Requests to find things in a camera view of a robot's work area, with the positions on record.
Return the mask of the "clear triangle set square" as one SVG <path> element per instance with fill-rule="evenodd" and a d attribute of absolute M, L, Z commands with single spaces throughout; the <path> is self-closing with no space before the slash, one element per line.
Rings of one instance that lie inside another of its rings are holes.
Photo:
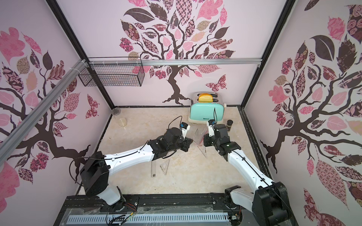
<path fill-rule="evenodd" d="M 169 164 L 170 164 L 170 160 L 167 160 L 167 161 L 163 162 L 162 164 L 160 164 L 160 168 L 165 176 L 167 175 Z"/>

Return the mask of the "clear straight ruler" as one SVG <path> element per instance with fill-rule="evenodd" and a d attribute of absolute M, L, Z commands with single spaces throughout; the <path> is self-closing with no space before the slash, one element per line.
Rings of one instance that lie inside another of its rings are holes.
<path fill-rule="evenodd" d="M 151 177 L 155 178 L 156 177 L 156 161 L 152 161 L 151 162 Z"/>

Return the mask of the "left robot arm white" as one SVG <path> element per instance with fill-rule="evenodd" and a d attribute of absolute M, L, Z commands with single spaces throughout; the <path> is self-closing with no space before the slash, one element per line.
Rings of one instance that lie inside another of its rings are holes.
<path fill-rule="evenodd" d="M 145 145 L 122 153 L 104 155 L 101 151 L 88 158 L 80 171 L 82 184 L 87 197 L 98 197 L 112 206 L 121 202 L 120 189 L 108 181 L 109 177 L 134 165 L 166 159 L 169 152 L 187 152 L 191 138 L 187 138 L 190 126 L 181 123 L 180 127 L 167 129 L 164 135 L 149 140 Z"/>

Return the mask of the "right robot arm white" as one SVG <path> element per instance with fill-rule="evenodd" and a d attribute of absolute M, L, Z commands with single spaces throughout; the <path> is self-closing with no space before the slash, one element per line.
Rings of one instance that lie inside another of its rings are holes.
<path fill-rule="evenodd" d="M 248 193 L 236 187 L 229 192 L 231 201 L 250 211 L 260 226 L 276 226 L 288 220 L 296 223 L 286 187 L 267 177 L 248 159 L 241 147 L 230 140 L 226 125 L 217 124 L 215 120 L 206 124 L 208 133 L 203 138 L 204 146 L 214 147 L 237 169 L 252 191 Z"/>

